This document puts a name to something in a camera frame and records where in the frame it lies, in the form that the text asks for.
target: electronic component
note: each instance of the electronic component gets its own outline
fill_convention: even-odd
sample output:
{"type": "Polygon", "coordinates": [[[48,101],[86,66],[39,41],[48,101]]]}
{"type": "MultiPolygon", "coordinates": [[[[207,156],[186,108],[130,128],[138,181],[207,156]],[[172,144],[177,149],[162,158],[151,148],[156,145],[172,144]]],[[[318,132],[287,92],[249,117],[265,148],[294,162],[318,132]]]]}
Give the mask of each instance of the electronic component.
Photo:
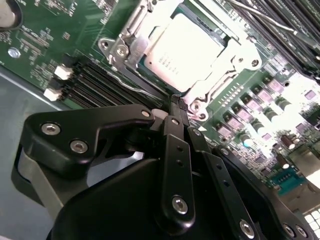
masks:
{"type": "Polygon", "coordinates": [[[239,118],[241,118],[247,123],[251,122],[254,119],[254,117],[250,113],[248,113],[245,109],[243,109],[239,105],[235,106],[233,108],[233,111],[239,118]]]}
{"type": "Polygon", "coordinates": [[[265,135],[262,136],[262,139],[265,141],[269,141],[272,138],[272,136],[269,133],[266,133],[265,135]]]}
{"type": "Polygon", "coordinates": [[[252,127],[254,128],[256,133],[259,134],[260,136],[263,136],[263,135],[265,135],[267,133],[267,130],[266,130],[265,126],[259,121],[253,123],[252,127]]]}
{"type": "Polygon", "coordinates": [[[301,145],[291,152],[289,158],[306,179],[320,188],[320,160],[306,145],[301,145]]]}
{"type": "Polygon", "coordinates": [[[285,159],[285,157],[282,154],[277,153],[275,159],[281,168],[287,169],[290,167],[289,163],[287,162],[287,160],[285,159]]]}
{"type": "Polygon", "coordinates": [[[277,152],[282,150],[282,146],[279,143],[275,143],[272,147],[277,152]]]}
{"type": "Polygon", "coordinates": [[[310,90],[304,96],[306,99],[312,100],[316,95],[317,94],[314,91],[310,90]]]}
{"type": "Polygon", "coordinates": [[[68,78],[71,77],[71,75],[74,73],[72,68],[66,67],[64,65],[57,66],[54,74],[59,77],[61,80],[67,80],[68,78]]]}
{"type": "Polygon", "coordinates": [[[272,89],[273,91],[275,91],[276,93],[281,94],[285,88],[275,79],[265,79],[265,84],[272,89]]]}
{"type": "Polygon", "coordinates": [[[242,97],[243,103],[252,111],[262,112],[263,108],[249,95],[242,97]]]}
{"type": "Polygon", "coordinates": [[[260,173],[263,175],[263,176],[267,176],[268,174],[270,174],[270,171],[267,169],[267,168],[263,168],[260,173]]]}
{"type": "Polygon", "coordinates": [[[180,13],[147,54],[144,64],[167,84],[186,92],[197,80],[209,75],[212,63],[223,49],[221,44],[180,13]],[[188,51],[188,57],[185,57],[184,53],[194,43],[197,43],[196,49],[188,51]]]}
{"type": "Polygon", "coordinates": [[[227,127],[225,126],[223,123],[218,123],[215,127],[216,131],[223,136],[224,138],[228,139],[232,136],[234,136],[235,134],[227,127]]]}
{"type": "Polygon", "coordinates": [[[278,121],[278,119],[279,119],[279,115],[278,115],[275,111],[273,111],[273,110],[267,111],[264,115],[265,115],[265,116],[269,119],[269,121],[272,122],[273,124],[276,123],[276,122],[278,121]]]}
{"type": "Polygon", "coordinates": [[[46,90],[44,90],[43,95],[47,99],[49,99],[51,102],[54,102],[54,101],[57,101],[62,96],[62,91],[48,87],[46,90]]]}
{"type": "Polygon", "coordinates": [[[264,103],[270,104],[274,101],[272,96],[265,89],[263,89],[261,86],[256,86],[252,91],[264,103]]]}
{"type": "Polygon", "coordinates": [[[279,101],[277,104],[283,111],[287,111],[287,112],[292,112],[293,110],[295,110],[295,106],[292,105],[290,102],[288,102],[287,100],[282,100],[279,101]]]}
{"type": "Polygon", "coordinates": [[[226,114],[224,116],[225,122],[226,124],[228,124],[231,128],[235,129],[235,130],[239,130],[242,129],[244,127],[244,125],[239,122],[234,116],[232,116],[231,114],[226,114]]]}
{"type": "Polygon", "coordinates": [[[266,159],[262,156],[259,156],[258,158],[255,159],[255,162],[258,164],[263,164],[266,161],[266,159]]]}
{"type": "Polygon", "coordinates": [[[254,141],[248,134],[240,135],[239,139],[241,140],[243,146],[245,146],[246,148],[251,148],[254,145],[254,141]]]}
{"type": "Polygon", "coordinates": [[[281,142],[288,148],[288,149],[294,149],[296,147],[295,143],[292,141],[292,139],[287,135],[282,135],[280,137],[281,142]]]}

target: mounting hole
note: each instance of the mounting hole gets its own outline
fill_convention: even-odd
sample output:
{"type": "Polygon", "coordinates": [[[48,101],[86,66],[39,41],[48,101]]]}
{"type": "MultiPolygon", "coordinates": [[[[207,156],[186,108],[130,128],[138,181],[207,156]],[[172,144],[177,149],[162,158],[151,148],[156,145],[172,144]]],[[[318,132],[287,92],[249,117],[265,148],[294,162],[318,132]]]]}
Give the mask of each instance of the mounting hole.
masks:
{"type": "Polygon", "coordinates": [[[223,184],[228,188],[230,187],[230,184],[226,181],[226,180],[223,180],[223,184]]]}
{"type": "Polygon", "coordinates": [[[103,41],[103,42],[101,43],[101,46],[102,46],[102,48],[103,48],[104,50],[107,50],[108,47],[109,47],[109,43],[107,43],[106,41],[103,41]]]}
{"type": "Polygon", "coordinates": [[[298,230],[298,232],[304,237],[304,238],[307,238],[308,237],[308,234],[306,233],[306,231],[300,227],[299,225],[295,225],[296,229],[298,230]]]}
{"type": "Polygon", "coordinates": [[[175,118],[172,118],[172,120],[171,120],[175,125],[179,125],[179,121],[177,120],[177,119],[175,119],[175,118]]]}
{"type": "Polygon", "coordinates": [[[204,113],[201,113],[199,118],[202,120],[202,119],[205,119],[206,118],[206,115],[204,113]]]}
{"type": "Polygon", "coordinates": [[[252,67],[256,67],[256,66],[258,66],[258,64],[259,64],[259,60],[257,60],[257,59],[253,60],[251,63],[252,67]]]}
{"type": "Polygon", "coordinates": [[[184,166],[184,163],[183,163],[181,160],[177,160],[176,163],[177,163],[180,167],[183,167],[183,166],[184,166]]]}
{"type": "Polygon", "coordinates": [[[283,228],[290,237],[294,238],[296,236],[295,232],[287,224],[283,224],[283,228]]]}

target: capacitor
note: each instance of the capacitor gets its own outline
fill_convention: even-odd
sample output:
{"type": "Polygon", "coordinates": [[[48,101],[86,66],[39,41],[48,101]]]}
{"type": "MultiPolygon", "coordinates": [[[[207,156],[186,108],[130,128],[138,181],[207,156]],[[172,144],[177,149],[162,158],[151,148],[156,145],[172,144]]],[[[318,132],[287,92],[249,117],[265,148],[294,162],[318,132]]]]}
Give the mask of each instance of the capacitor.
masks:
{"type": "Polygon", "coordinates": [[[263,124],[261,122],[259,122],[259,121],[253,123],[252,127],[257,132],[257,134],[259,134],[260,136],[263,136],[263,135],[265,135],[267,133],[267,130],[266,130],[265,126],[263,126],[263,124]]]}
{"type": "Polygon", "coordinates": [[[287,135],[282,135],[280,140],[288,149],[294,149],[296,147],[295,143],[287,135]]]}
{"type": "Polygon", "coordinates": [[[242,134],[239,138],[243,146],[245,146],[246,148],[251,148],[254,145],[254,141],[248,134],[242,134]]]}
{"type": "Polygon", "coordinates": [[[280,101],[278,103],[278,106],[283,110],[283,111],[286,111],[286,112],[291,112],[295,109],[295,106],[293,106],[290,102],[288,102],[287,100],[283,100],[283,101],[280,101]]]}
{"type": "Polygon", "coordinates": [[[279,163],[279,165],[283,168],[283,169],[287,169],[290,167],[289,163],[287,162],[287,160],[285,159],[285,157],[278,153],[275,157],[275,159],[277,160],[277,162],[279,163]]]}
{"type": "Polygon", "coordinates": [[[279,119],[279,115],[275,111],[268,111],[264,114],[273,124],[279,119]]]}

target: small white component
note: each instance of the small white component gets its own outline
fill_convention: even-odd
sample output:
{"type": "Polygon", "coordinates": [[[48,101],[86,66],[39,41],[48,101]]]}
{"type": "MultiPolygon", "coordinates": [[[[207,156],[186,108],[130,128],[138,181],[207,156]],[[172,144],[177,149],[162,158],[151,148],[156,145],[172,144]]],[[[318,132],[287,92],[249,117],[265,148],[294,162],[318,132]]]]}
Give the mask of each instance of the small white component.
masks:
{"type": "Polygon", "coordinates": [[[72,68],[65,67],[63,65],[57,66],[54,74],[57,75],[62,80],[67,80],[74,73],[72,68]]]}
{"type": "Polygon", "coordinates": [[[170,22],[148,52],[144,65],[180,92],[206,79],[224,49],[182,13],[170,22]]]}
{"type": "Polygon", "coordinates": [[[61,90],[54,90],[51,88],[47,88],[46,90],[44,90],[44,93],[43,93],[43,95],[46,98],[48,98],[51,102],[58,100],[61,94],[62,94],[61,90]]]}

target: black plastic bracket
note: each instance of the black plastic bracket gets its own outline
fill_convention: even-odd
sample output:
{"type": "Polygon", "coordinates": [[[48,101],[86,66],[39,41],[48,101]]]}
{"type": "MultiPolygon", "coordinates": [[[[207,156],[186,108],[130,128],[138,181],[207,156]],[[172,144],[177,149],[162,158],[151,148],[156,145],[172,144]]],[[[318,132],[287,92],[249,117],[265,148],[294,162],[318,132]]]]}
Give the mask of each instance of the black plastic bracket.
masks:
{"type": "Polygon", "coordinates": [[[193,158],[203,161],[202,173],[206,172],[212,181],[212,190],[219,198],[228,222],[230,238],[260,239],[256,227],[231,179],[223,160],[211,154],[203,134],[193,128],[187,129],[192,146],[193,158]]]}
{"type": "Polygon", "coordinates": [[[169,235],[185,233],[195,222],[195,200],[189,144],[184,141],[184,125],[176,116],[163,121],[164,153],[161,175],[159,226],[169,235]]]}
{"type": "Polygon", "coordinates": [[[259,223],[267,239],[317,239],[312,229],[304,225],[229,149],[218,146],[212,152],[225,163],[250,216],[259,223]]]}
{"type": "Polygon", "coordinates": [[[37,113],[25,121],[20,144],[27,156],[62,177],[81,178],[96,157],[100,138],[132,127],[150,127],[154,121],[152,113],[138,104],[37,113]],[[59,133],[45,134],[46,123],[57,125],[59,133]],[[74,152],[71,142],[75,140],[84,142],[87,151],[74,152]]]}

